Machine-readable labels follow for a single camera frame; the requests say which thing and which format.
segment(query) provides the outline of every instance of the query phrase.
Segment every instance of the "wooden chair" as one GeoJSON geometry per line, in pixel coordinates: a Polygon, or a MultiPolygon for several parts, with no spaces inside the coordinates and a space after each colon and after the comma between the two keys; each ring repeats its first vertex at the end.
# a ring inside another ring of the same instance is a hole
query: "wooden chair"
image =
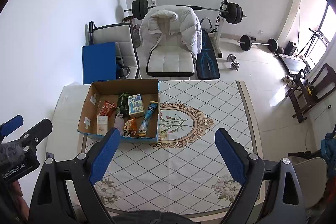
{"type": "Polygon", "coordinates": [[[319,73],[316,75],[316,77],[311,82],[311,85],[312,85],[312,87],[310,87],[310,90],[312,91],[311,94],[308,92],[308,88],[307,88],[309,85],[308,80],[304,80],[304,79],[299,79],[299,80],[300,81],[298,82],[298,84],[287,92],[286,97],[289,97],[292,101],[292,104],[295,110],[295,114],[293,115],[293,118],[297,117],[299,122],[303,122],[305,119],[307,119],[307,117],[303,117],[303,114],[305,114],[314,105],[322,101],[324,98],[326,98],[327,96],[329,96],[332,92],[336,90],[336,73],[331,66],[329,66],[328,64],[324,64],[322,68],[320,69],[319,73]],[[324,68],[327,68],[327,71],[328,71],[326,76],[318,84],[314,85],[315,81],[317,80],[317,78],[319,78],[324,68]],[[325,95],[318,98],[317,94],[320,93],[324,88],[326,88],[328,85],[332,83],[334,83],[335,86],[330,91],[328,91],[325,95]],[[306,100],[306,105],[302,108],[300,108],[299,103],[294,95],[295,90],[301,91],[301,93],[298,95],[298,98],[303,95],[306,100]]]}

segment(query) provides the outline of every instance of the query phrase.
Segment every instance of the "white puffer jacket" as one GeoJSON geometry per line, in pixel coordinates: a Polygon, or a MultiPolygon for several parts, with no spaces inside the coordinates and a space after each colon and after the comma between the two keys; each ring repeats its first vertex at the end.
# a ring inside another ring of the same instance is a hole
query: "white puffer jacket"
{"type": "Polygon", "coordinates": [[[182,43],[197,59],[202,50],[202,29],[196,14],[190,7],[165,5],[151,8],[142,20],[139,34],[146,60],[163,37],[158,19],[170,21],[169,35],[180,34],[182,43]]]}

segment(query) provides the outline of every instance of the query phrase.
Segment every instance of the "blue gripper pad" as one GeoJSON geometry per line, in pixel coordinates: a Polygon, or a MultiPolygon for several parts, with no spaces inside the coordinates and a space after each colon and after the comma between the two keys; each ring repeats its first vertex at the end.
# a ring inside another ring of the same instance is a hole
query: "blue gripper pad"
{"type": "Polygon", "coordinates": [[[109,166],[114,153],[116,152],[119,141],[120,141],[120,133],[119,130],[116,128],[111,128],[109,132],[106,133],[104,138],[100,141],[101,144],[102,142],[105,142],[105,145],[100,147],[100,150],[97,151],[97,156],[93,159],[91,163],[91,172],[90,172],[90,177],[89,181],[91,182],[92,185],[94,185],[97,181],[102,180],[107,167],[109,166]]]}
{"type": "Polygon", "coordinates": [[[246,150],[240,143],[234,142],[224,128],[216,131],[215,144],[232,178],[241,185],[244,185],[248,169],[248,153],[246,150]]]}
{"type": "Polygon", "coordinates": [[[23,125],[23,118],[21,115],[17,115],[10,119],[8,122],[0,125],[0,135],[7,137],[13,131],[23,125]]]}

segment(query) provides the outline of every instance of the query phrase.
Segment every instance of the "white tape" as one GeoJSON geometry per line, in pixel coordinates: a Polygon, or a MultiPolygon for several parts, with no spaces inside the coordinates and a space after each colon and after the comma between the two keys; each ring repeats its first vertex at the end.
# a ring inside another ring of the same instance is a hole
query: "white tape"
{"type": "Polygon", "coordinates": [[[97,96],[97,94],[94,94],[93,96],[91,95],[91,99],[90,99],[90,101],[92,102],[92,104],[96,104],[96,101],[97,101],[97,99],[96,99],[96,96],[97,96]]]}
{"type": "Polygon", "coordinates": [[[89,125],[90,125],[91,120],[88,117],[85,117],[84,119],[84,124],[85,124],[85,128],[88,129],[89,125]]]}

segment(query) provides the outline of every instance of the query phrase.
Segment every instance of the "silver dumbbell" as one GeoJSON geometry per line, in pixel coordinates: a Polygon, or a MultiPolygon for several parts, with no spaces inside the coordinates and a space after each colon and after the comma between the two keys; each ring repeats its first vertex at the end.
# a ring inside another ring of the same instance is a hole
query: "silver dumbbell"
{"type": "Polygon", "coordinates": [[[239,62],[235,61],[236,56],[234,54],[229,54],[226,59],[228,62],[232,62],[231,69],[238,70],[239,69],[239,62]]]}

